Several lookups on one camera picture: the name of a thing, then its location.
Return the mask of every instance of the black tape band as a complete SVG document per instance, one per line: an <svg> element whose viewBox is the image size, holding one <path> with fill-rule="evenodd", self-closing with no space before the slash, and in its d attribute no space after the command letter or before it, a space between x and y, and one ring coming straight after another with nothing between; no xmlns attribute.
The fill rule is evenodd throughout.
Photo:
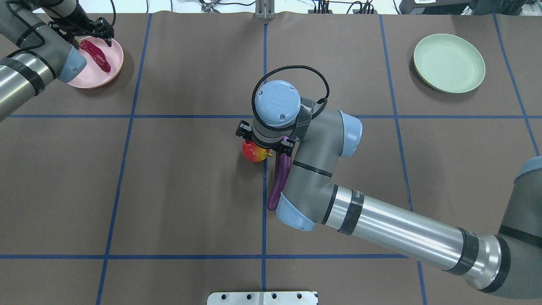
<svg viewBox="0 0 542 305"><path fill-rule="evenodd" d="M17 71L20 75L26 78L27 81L30 82L32 87L34 87L36 95L40 94L43 90L45 90L45 83L43 82L43 79L41 79L41 76L34 70L27 67L22 62L12 58L4 57L0 60L0 65L7 66Z"/></svg>
<svg viewBox="0 0 542 305"><path fill-rule="evenodd" d="M327 222L327 219L330 217L331 209L333 208L333 205L335 204L335 197L337 196L337 190L339 189L338 185L335 185L333 187L333 193L331 193L331 199L330 204L327 206L326 215L324 216L324 219L322 220L322 224L325 225Z"/></svg>
<svg viewBox="0 0 542 305"><path fill-rule="evenodd" d="M39 60L42 61L42 63L44 65L47 66L47 68L49 68L49 71L51 71L51 74L53 75L53 79L56 79L56 73L55 73L55 70L53 69L53 67L49 64L49 62L47 60L45 60L45 58L41 57L39 54L37 54L36 52L32 51L32 50L26 50L25 51L26 53L30 53L32 55L34 55L36 58L38 58Z"/></svg>
<svg viewBox="0 0 542 305"><path fill-rule="evenodd" d="M510 236L524 243L528 243L538 248L542 248L542 238L536 235L529 234L511 227L502 226L499 229L499 234Z"/></svg>
<svg viewBox="0 0 542 305"><path fill-rule="evenodd" d="M501 246L501 265L499 266L499 271L495 279L489 284L489 286L484 289L480 289L481 292L490 294L497 291L504 284L506 278L508 277L508 272L510 271L510 248L506 243L506 240L500 236L497 237L499 245Z"/></svg>
<svg viewBox="0 0 542 305"><path fill-rule="evenodd" d="M362 214L363 201L365 201L365 195L358 190L352 190L352 198L344 216L343 224L339 229L340 233L352 235L358 224L359 216Z"/></svg>
<svg viewBox="0 0 542 305"><path fill-rule="evenodd" d="M308 98L301 97L301 106L299 108L298 117L295 120L295 128L290 139L301 142L305 138L308 126L312 120L312 108L314 107L314 101Z"/></svg>
<svg viewBox="0 0 542 305"><path fill-rule="evenodd" d="M21 44L23 43L23 41L28 37L28 35L32 34L35 30L37 30L39 27L41 26L45 26L45 22L38 22L36 23L35 25L33 25L31 28L29 28L28 30L24 31L23 34L20 35L19 39L17 40L17 42L15 43L15 45L17 46L17 48L20 48L21 47Z"/></svg>
<svg viewBox="0 0 542 305"><path fill-rule="evenodd" d="M321 170L321 169L316 168L316 167L312 167L312 166L310 166L310 165L306 165L306 164L301 163L301 162L296 161L296 160L294 160L294 162L292 162L292 164L295 165L295 166L299 166L299 167L301 167L301 168L304 168L304 169L306 169L306 170L313 171L313 172L315 172L315 173L317 173L317 174L320 174L320 175L324 175L324 176L330 177L330 178L331 178L331 176L333 176L332 173L329 173L329 172L327 172L327 171L325 171L325 170Z"/></svg>
<svg viewBox="0 0 542 305"><path fill-rule="evenodd" d="M464 275L467 273L478 258L478 249L480 247L478 237L471 232L458 228L463 234L463 250L457 264L450 270L445 270L453 275Z"/></svg>

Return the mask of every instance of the brown table surface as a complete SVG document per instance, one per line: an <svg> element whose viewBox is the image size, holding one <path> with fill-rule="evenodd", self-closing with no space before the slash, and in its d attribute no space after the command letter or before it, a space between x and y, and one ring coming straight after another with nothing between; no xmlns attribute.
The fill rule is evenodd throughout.
<svg viewBox="0 0 542 305"><path fill-rule="evenodd" d="M419 78L412 54L434 33L480 51L479 88ZM334 183L496 233L542 143L542 18L119 14L115 39L125 61L111 83L56 81L0 124L1 304L205 304L262 289L317 291L320 304L540 304L329 227L283 225L263 208L274 160L246 161L234 132L266 71L312 66L329 107L364 126ZM0 37L0 54L14 49ZM324 94L309 72L277 77Z"/></svg>

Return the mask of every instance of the black device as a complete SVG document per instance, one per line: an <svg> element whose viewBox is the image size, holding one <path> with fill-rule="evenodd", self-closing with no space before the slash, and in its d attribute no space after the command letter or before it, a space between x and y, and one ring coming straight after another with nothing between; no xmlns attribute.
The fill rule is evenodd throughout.
<svg viewBox="0 0 542 305"><path fill-rule="evenodd" d="M401 14L406 15L460 15L470 0L402 0Z"/></svg>
<svg viewBox="0 0 542 305"><path fill-rule="evenodd" d="M527 0L473 0L469 5L472 15L503 14L517 16Z"/></svg>

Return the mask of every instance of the red pepper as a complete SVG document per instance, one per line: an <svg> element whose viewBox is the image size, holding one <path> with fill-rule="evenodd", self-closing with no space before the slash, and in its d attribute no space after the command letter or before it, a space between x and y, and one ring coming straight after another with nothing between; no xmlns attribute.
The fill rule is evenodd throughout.
<svg viewBox="0 0 542 305"><path fill-rule="evenodd" d="M79 47L92 56L92 59L98 64L100 69L107 73L111 72L111 65L107 62L105 54L95 44L88 40L83 40L79 44Z"/></svg>

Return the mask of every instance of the plate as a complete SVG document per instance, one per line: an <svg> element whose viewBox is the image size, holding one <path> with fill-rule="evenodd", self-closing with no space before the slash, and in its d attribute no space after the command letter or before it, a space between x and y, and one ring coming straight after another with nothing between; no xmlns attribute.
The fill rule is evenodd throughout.
<svg viewBox="0 0 542 305"><path fill-rule="evenodd" d="M422 39L414 50L414 65L429 86L447 93L471 91L486 75L480 52L465 39L450 34Z"/></svg>
<svg viewBox="0 0 542 305"><path fill-rule="evenodd" d="M87 65L77 75L72 79L68 84L76 88L97 88L103 86L113 80L120 72L122 63L124 62L124 52L122 51L121 46L115 39L111 39L111 47L109 47L103 39L95 37L85 37L81 39L88 40L99 47L105 57L107 62L111 65L111 71L109 73L102 71L98 64L94 62L90 54L82 49L79 49L78 52L85 57L87 60Z"/></svg>

